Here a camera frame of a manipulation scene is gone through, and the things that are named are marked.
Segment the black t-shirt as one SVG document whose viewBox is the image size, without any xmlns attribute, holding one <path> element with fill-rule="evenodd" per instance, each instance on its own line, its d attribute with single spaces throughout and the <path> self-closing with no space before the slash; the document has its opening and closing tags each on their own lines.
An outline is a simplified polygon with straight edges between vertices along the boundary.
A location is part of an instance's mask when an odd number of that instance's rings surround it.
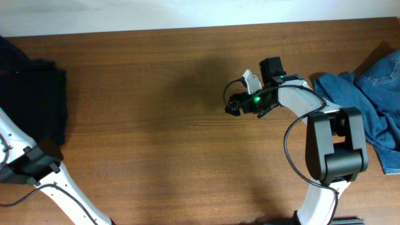
<svg viewBox="0 0 400 225">
<path fill-rule="evenodd" d="M 1 36 L 1 72 L 26 70 L 30 62 L 30 59 L 18 47 Z"/>
</svg>

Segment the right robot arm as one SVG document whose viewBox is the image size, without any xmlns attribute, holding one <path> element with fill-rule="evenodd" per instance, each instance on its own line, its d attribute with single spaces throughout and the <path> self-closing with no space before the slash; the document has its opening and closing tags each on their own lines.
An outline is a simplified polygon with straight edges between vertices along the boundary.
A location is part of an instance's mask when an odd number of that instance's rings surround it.
<svg viewBox="0 0 400 225">
<path fill-rule="evenodd" d="M 295 125 L 306 125 L 305 162 L 310 177 L 303 175 L 287 158 L 294 172 L 309 184 L 301 207 L 292 217 L 276 224 L 364 224 L 357 217 L 335 217 L 344 190 L 368 168 L 368 152 L 363 117 L 355 107 L 342 107 L 317 93 L 298 74 L 288 74 L 280 57 L 259 63 L 262 78 L 250 70 L 237 79 L 247 90 L 223 96 L 225 112 L 233 116 L 253 113 L 258 118 L 277 107 L 290 109 L 296 116 L 283 137 L 289 155 L 288 136 Z"/>
</svg>

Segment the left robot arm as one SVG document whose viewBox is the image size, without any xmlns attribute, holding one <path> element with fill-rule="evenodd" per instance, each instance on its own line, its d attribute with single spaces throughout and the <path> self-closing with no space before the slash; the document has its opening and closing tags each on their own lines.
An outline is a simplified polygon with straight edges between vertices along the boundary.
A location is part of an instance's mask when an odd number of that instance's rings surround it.
<svg viewBox="0 0 400 225">
<path fill-rule="evenodd" d="M 4 111 L 1 111 L 1 183 L 35 187 L 15 202 L 2 203 L 2 208 L 16 206 L 41 191 L 74 224 L 114 224 L 74 182 L 54 142 L 47 139 L 36 143 Z"/>
</svg>

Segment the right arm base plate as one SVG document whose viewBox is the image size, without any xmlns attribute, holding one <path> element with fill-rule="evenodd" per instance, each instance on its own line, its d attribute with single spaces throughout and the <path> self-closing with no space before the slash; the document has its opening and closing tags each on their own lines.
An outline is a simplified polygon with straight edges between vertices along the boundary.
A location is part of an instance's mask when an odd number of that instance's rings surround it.
<svg viewBox="0 0 400 225">
<path fill-rule="evenodd" d="M 333 220 L 331 225 L 365 225 L 364 219 L 338 219 Z"/>
</svg>

